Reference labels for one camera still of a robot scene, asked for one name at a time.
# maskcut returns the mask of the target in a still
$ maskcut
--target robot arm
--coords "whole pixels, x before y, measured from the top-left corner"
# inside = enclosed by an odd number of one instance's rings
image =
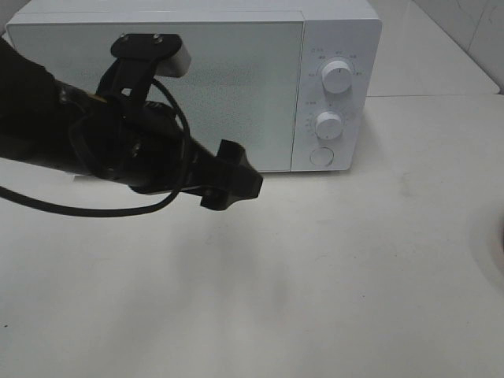
[[[0,197],[51,213],[124,217],[156,211],[180,191],[201,196],[201,205],[214,210],[259,195],[262,177],[248,163],[245,150],[223,140],[214,157],[191,138],[181,108],[154,78],[180,77],[187,71],[191,59],[178,35],[122,35],[111,52],[116,61],[96,94],[88,94],[56,81],[0,40],[0,158],[124,183],[140,194],[169,196],[134,209],[59,206],[3,187]],[[169,105],[146,100],[151,86]]]

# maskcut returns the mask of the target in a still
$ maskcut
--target black cable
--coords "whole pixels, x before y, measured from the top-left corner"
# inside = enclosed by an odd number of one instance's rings
[[[179,179],[176,181],[176,184],[173,187],[171,193],[165,199],[158,203],[154,203],[153,205],[133,207],[129,209],[84,209],[45,202],[39,199],[28,197],[27,195],[22,195],[1,186],[0,198],[4,198],[8,201],[15,202],[22,206],[31,207],[32,209],[45,211],[47,213],[66,215],[70,217],[131,217],[135,215],[153,213],[169,205],[182,191],[183,185],[187,179],[189,164],[191,163],[191,131],[189,129],[187,118],[183,114],[182,109],[179,107],[179,104],[176,102],[168,89],[156,79],[154,79],[153,85],[166,97],[170,105],[173,107],[176,115],[180,119],[180,123],[182,124],[183,129],[183,154]]]

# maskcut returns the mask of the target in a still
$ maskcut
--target white microwave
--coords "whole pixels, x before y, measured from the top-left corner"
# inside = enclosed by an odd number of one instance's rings
[[[91,92],[119,35],[180,35],[189,72],[161,81],[191,133],[282,172],[350,167],[381,21],[365,0],[32,0],[6,29],[25,57]]]

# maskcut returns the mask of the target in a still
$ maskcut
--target timer knob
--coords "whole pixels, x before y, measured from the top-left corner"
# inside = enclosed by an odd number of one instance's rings
[[[352,85],[353,74],[345,61],[332,61],[322,69],[322,83],[327,92],[343,93]]]
[[[343,132],[343,120],[339,114],[323,112],[315,120],[315,133],[320,139],[338,138]]]

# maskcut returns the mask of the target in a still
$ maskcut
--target wall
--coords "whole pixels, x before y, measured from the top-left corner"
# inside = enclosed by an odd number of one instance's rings
[[[0,0],[0,34],[5,31],[7,21],[27,2],[28,0]]]
[[[504,0],[415,0],[504,91]]]

